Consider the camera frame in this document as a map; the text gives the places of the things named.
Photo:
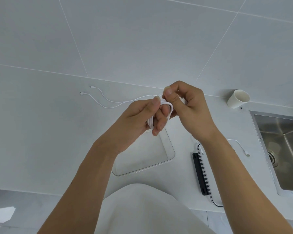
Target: forearm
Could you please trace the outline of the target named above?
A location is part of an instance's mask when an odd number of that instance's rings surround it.
[[[234,233],[293,233],[219,131],[202,145]]]
[[[96,141],[38,234],[94,233],[116,154]]]

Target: stainless steel sink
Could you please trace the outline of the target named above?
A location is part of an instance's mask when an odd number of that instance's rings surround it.
[[[282,196],[293,196],[293,117],[251,111],[266,159]]]

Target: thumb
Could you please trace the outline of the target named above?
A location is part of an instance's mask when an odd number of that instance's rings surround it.
[[[171,87],[164,88],[164,96],[167,102],[170,102],[177,114],[180,115],[183,111],[187,110],[187,106],[179,98],[178,94],[174,92]]]
[[[145,108],[138,114],[138,117],[146,122],[151,116],[153,116],[157,110],[160,108],[160,97],[155,96]]]

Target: paper cup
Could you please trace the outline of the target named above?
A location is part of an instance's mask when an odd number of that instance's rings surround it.
[[[243,90],[235,90],[228,99],[227,104],[231,108],[237,108],[250,101],[250,95]]]

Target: fingernail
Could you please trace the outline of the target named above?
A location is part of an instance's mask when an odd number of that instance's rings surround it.
[[[165,87],[164,88],[164,94],[167,95],[167,96],[171,95],[172,94],[171,87],[169,87],[169,86]]]
[[[153,103],[154,105],[158,105],[159,102],[160,102],[160,97],[159,97],[159,96],[155,96],[155,97],[153,98],[153,100],[152,100],[152,103]]]

